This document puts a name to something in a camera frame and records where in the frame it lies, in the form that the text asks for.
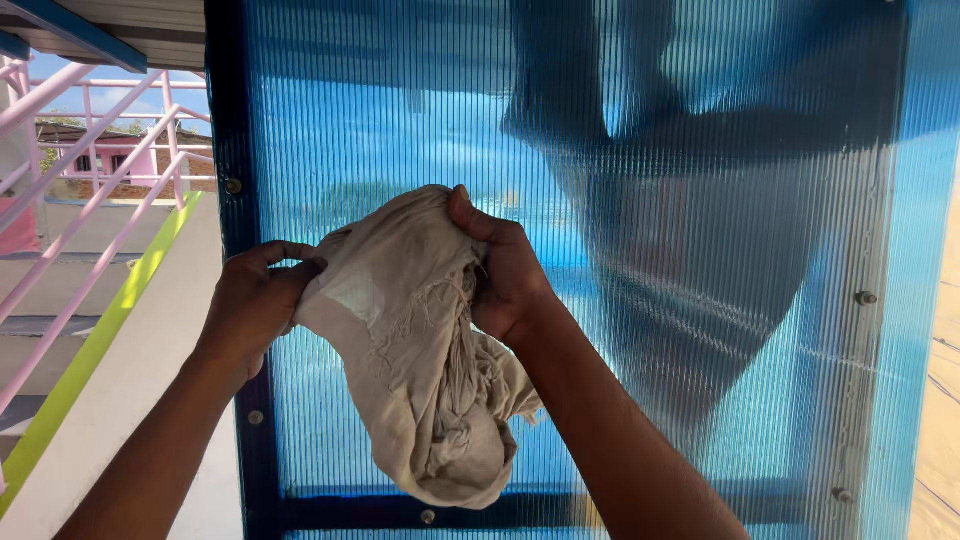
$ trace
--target forearm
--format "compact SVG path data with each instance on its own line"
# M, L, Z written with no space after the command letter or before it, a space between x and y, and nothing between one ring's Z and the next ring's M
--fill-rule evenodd
M57 535L167 537L244 372L191 356Z
M611 535L745 538L663 438L556 298L505 336L569 448Z

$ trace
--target hand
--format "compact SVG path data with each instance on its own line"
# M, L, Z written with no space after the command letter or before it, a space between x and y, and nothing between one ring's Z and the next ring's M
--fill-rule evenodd
M488 281L473 300L473 324L511 346L524 317L557 296L519 223L475 209L462 185L453 189L446 211L469 237L490 244L485 265Z
M224 265L195 355L226 362L253 379L270 344L293 329L303 289L326 268L313 246L274 240L232 257ZM293 268L269 268L285 259Z

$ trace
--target roof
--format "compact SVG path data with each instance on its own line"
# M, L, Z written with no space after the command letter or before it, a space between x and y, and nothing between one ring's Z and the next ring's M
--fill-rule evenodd
M86 135L86 127L71 126L57 122L36 122L36 140L38 142L76 142ZM125 134L107 130L97 137L99 140L111 138L139 138L140 135Z
M146 55L150 67L204 69L204 0L57 0L57 4ZM108 63L41 30L10 8L0 7L0 30L19 36L41 53L80 63Z

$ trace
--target left hand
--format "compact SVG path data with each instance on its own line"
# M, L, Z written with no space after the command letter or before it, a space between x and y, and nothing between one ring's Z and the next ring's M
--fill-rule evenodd
M313 246L274 240L231 257L217 283L197 341L196 356L243 370L256 377L263 355L278 337L293 329L291 321L303 289L326 268L312 259ZM285 259L302 260L293 268L270 268Z

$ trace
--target blue polycarbonate sheet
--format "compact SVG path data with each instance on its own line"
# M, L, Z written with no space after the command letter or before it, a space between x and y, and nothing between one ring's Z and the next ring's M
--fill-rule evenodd
M905 535L960 118L954 3L244 9L264 239L316 244L399 193L465 184L524 226L624 387L755 538ZM304 329L274 346L284 498L399 494L341 362ZM548 417L511 429L508 493L585 492ZM569 512L582 527L523 533L603 535L590 507Z

